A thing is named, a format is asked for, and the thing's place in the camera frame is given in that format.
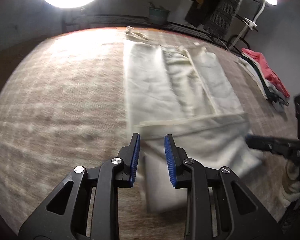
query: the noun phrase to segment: white cloth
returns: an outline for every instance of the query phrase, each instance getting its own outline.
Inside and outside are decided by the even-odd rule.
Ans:
[[[161,46],[131,28],[126,33],[127,135],[141,136],[144,165],[139,161],[138,178],[149,212],[186,203],[186,189],[174,189],[169,180],[164,153],[168,133],[204,166],[229,166],[242,176],[260,164],[244,141],[247,115],[215,54],[202,45]]]
[[[262,85],[262,82],[260,80],[260,77],[258,76],[258,74],[256,73],[256,71],[254,70],[254,68],[247,61],[245,61],[241,57],[237,58],[237,64],[249,74],[249,76],[254,80],[254,82],[256,82],[256,84],[258,85],[258,88],[260,89],[263,97],[265,99],[268,99],[268,97],[266,96],[264,87]]]

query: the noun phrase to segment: pink cloth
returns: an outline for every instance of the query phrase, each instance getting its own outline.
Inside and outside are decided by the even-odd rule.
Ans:
[[[277,90],[284,94],[285,97],[290,98],[289,92],[286,90],[285,86],[281,82],[280,78],[277,76],[276,73],[272,71],[269,67],[268,62],[266,61],[265,56],[263,56],[260,52],[255,52],[253,50],[242,48],[242,52],[249,55],[253,60],[258,62],[261,67],[261,71],[264,77],[273,84]]]

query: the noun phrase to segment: green pot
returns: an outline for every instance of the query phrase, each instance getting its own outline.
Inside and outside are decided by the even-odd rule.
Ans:
[[[167,23],[168,10],[166,9],[158,9],[158,8],[149,8],[149,22],[153,24],[165,25]]]

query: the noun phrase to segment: metal screw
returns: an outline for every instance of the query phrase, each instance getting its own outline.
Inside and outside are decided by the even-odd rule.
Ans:
[[[119,164],[119,163],[121,162],[121,159],[118,158],[118,157],[115,157],[115,158],[113,158],[113,159],[111,160],[111,162],[112,162],[113,164]]]
[[[221,172],[223,172],[223,173],[230,173],[231,169],[229,167],[224,166],[224,167],[221,168]]]
[[[74,168],[74,172],[75,173],[81,173],[81,172],[83,172],[84,171],[84,167],[82,167],[82,166],[76,166],[75,168]]]
[[[185,159],[184,162],[186,164],[192,164],[192,163],[194,163],[194,160],[192,158],[188,158],[188,159]]]

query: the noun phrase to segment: pile of clothes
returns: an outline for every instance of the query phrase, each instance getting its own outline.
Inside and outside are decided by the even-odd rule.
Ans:
[[[237,63],[257,83],[264,98],[269,100],[278,112],[284,112],[284,106],[289,105],[290,94],[269,67],[266,58],[260,52],[242,48],[242,56],[238,57]]]

